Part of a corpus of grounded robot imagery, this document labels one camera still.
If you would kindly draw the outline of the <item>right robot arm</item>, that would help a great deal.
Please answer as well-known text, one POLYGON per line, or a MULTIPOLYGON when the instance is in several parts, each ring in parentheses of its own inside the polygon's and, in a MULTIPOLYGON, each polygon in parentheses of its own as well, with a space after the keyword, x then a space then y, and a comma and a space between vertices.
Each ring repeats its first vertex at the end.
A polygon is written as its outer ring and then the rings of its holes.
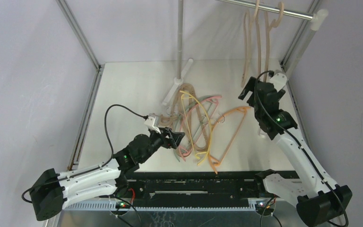
POLYGON ((304 141, 295 119, 279 107, 285 94, 284 86, 260 78, 261 75, 251 77, 238 98, 243 100, 252 93, 247 104, 254 109, 259 128, 282 150, 300 182, 293 183, 268 169, 255 175, 255 193, 261 197, 272 194, 288 202, 308 227, 326 222, 337 227, 333 219, 340 216, 344 217, 343 226, 347 227, 346 208, 353 196, 351 189, 347 185, 340 186, 327 173, 304 141))

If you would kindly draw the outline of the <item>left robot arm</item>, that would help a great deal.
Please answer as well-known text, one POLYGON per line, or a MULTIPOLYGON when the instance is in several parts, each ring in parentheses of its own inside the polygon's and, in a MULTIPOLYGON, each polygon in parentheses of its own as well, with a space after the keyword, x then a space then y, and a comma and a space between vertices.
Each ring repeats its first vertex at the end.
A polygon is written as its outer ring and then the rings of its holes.
POLYGON ((139 169, 160 148, 178 148, 185 136, 168 127, 149 132, 135 136, 101 164, 61 173, 53 168, 45 170, 29 190, 36 219, 50 219, 66 207, 94 197, 125 196, 129 191, 126 175, 139 169))

